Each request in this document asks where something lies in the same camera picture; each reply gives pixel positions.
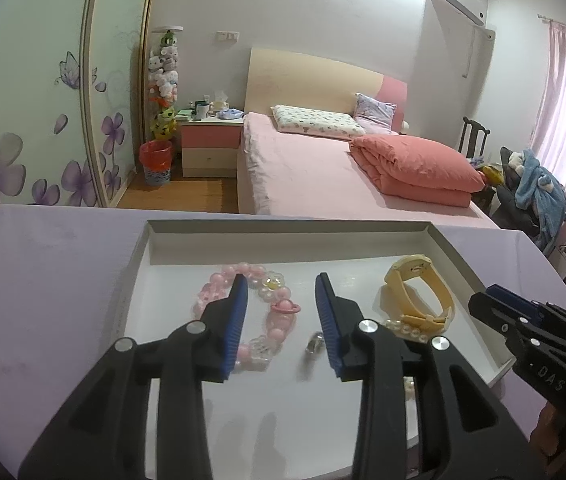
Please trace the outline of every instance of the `nightstand drawer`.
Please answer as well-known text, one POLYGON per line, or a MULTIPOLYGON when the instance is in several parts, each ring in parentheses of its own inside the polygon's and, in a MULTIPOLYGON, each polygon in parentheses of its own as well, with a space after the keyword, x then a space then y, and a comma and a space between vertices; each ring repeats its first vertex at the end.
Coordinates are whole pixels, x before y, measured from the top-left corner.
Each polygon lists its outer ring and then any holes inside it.
POLYGON ((232 148, 183 148, 183 176, 236 177, 237 155, 232 148))
POLYGON ((242 124, 183 123, 180 140, 183 148, 238 148, 242 124))

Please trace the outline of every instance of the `wall socket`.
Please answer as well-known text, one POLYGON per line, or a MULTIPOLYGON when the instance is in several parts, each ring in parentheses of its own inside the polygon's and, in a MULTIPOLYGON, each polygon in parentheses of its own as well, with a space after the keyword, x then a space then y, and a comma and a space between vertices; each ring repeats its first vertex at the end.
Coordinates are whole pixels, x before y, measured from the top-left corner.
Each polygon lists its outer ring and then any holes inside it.
POLYGON ((239 33, 238 32, 226 32, 219 30, 216 33, 216 39, 218 41, 239 41, 239 33))

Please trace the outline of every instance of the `air conditioner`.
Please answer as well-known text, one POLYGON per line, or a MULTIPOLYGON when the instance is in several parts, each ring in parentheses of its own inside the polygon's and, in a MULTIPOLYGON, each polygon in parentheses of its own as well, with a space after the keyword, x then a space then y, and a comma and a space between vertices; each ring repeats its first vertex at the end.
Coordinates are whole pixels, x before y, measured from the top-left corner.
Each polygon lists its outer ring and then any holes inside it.
POLYGON ((485 26, 487 7, 478 0, 445 0, 460 10, 476 25, 485 26))

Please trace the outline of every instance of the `curtain rod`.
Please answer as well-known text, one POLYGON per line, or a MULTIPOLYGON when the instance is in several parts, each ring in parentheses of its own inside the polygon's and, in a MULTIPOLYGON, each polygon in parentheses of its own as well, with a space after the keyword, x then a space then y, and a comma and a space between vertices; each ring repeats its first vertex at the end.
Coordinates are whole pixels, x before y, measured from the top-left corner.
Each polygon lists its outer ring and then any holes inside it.
POLYGON ((548 18, 547 16, 543 16, 542 14, 537 14, 538 18, 540 20, 543 20, 543 23, 558 23, 559 25, 563 25, 563 27, 566 27, 566 23, 563 22, 559 22, 558 20, 553 20, 552 18, 548 18))

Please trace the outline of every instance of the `yellow wristwatch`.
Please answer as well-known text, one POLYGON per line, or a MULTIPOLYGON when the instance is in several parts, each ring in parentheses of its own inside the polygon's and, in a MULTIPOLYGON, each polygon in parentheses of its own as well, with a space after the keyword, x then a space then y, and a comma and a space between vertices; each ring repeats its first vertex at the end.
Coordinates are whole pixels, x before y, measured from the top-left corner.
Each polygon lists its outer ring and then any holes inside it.
POLYGON ((454 300, 447 285, 441 280, 432 265, 432 260, 422 254, 406 256, 394 263, 387 275, 385 283, 390 287, 399 309, 402 312, 400 320, 403 323, 420 329, 422 332, 441 332, 446 329, 446 323, 454 315, 454 300), (420 277, 432 289, 443 307, 440 316, 432 316, 421 312, 407 294, 403 282, 410 278, 420 277))

